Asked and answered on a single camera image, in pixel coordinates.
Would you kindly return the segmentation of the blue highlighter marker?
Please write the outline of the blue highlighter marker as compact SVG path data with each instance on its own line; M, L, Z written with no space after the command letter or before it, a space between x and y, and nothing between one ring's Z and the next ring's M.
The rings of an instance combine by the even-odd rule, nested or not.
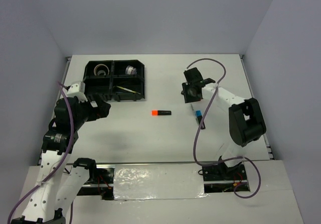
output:
M201 123L202 118L203 118L202 112L200 110L196 110L195 115L196 115L196 120L197 120L198 125L201 127L201 130L204 130L206 127L205 127L204 123Z

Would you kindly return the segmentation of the yellow thin pen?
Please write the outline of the yellow thin pen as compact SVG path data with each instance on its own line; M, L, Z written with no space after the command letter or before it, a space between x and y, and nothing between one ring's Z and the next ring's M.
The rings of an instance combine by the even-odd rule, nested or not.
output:
M128 88L125 88L125 87L122 87L122 86L116 86L116 88L121 89L121 90L124 90L124 91L126 91L126 92L140 94L140 93L137 92L137 91L134 91L134 90L132 90L132 89L128 89Z

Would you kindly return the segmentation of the large clear tape roll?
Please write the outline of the large clear tape roll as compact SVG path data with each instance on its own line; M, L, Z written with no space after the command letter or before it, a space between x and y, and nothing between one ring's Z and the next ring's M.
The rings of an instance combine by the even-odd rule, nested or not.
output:
M109 71L109 73L110 73L109 67L107 65L105 65L105 64L98 64L98 65L96 65L94 67L93 73L94 73L95 76L98 76L97 75L97 71L99 71L99 70Z

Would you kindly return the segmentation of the small clear tape roll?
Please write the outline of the small clear tape roll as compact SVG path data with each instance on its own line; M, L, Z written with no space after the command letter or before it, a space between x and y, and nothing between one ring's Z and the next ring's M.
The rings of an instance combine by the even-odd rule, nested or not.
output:
M109 71L105 71L105 70L99 70L97 71L97 75L98 76L106 76L109 74Z

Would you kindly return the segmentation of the orange highlighter marker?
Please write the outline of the orange highlighter marker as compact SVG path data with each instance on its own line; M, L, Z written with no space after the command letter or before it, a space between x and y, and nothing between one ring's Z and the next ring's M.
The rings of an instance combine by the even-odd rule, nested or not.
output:
M172 114L171 110L152 110L152 116L170 116Z

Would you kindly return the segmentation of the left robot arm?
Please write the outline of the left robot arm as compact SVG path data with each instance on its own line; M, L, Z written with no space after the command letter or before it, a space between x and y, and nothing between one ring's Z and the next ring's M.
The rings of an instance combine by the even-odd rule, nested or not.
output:
M78 130L86 123L108 116L111 105L99 97L93 107L80 97L59 99L54 118L43 137L41 163L35 186L11 211L8 223L66 223L66 214L82 185L98 178L96 162L78 158L64 183L65 166L78 139Z

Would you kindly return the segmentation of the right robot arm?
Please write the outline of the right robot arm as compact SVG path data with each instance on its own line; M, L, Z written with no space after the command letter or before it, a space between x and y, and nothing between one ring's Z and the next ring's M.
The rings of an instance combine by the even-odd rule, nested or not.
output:
M259 140L266 133L259 102L255 98L239 97L211 78L204 79L196 67L185 70L184 76L186 81L182 83L182 95L185 103L191 105L199 125L193 144L193 159L204 169L215 167L221 178L230 179L245 159L247 144ZM196 145L200 131L206 128L204 118L212 105L228 115L230 138L224 154L216 162L206 164L197 160Z

